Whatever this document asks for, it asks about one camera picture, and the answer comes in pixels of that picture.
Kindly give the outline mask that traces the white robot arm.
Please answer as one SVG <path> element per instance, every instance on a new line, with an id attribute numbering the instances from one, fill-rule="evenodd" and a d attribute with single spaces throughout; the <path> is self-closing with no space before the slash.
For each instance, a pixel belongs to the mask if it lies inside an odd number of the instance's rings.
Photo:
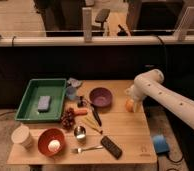
<path id="1" fill-rule="evenodd" d="M 125 93 L 135 103 L 141 103 L 147 96 L 153 98 L 194 130 L 194 101 L 164 87 L 163 81 L 162 71 L 152 69 L 137 75 Z"/>

